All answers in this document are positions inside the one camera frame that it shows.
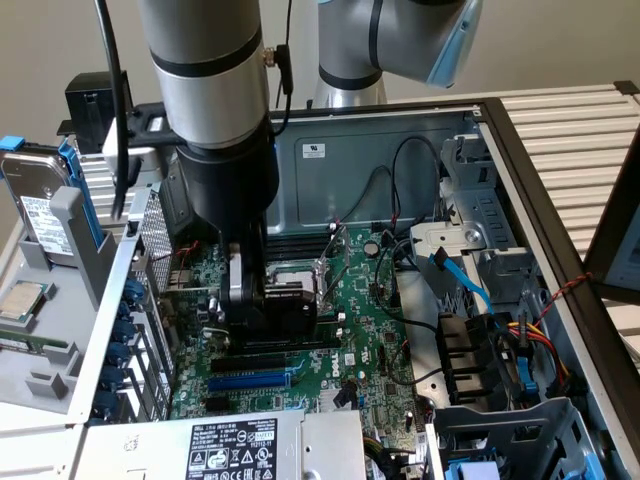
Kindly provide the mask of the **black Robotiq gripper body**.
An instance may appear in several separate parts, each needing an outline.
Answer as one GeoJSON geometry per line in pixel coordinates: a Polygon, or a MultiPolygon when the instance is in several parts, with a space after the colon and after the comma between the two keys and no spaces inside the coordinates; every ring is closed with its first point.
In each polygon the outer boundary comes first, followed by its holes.
{"type": "Polygon", "coordinates": [[[177,148],[194,212],[213,225],[226,243],[261,250],[266,242],[266,210],[279,188],[279,170],[270,130],[257,130],[223,149],[177,148]]]}

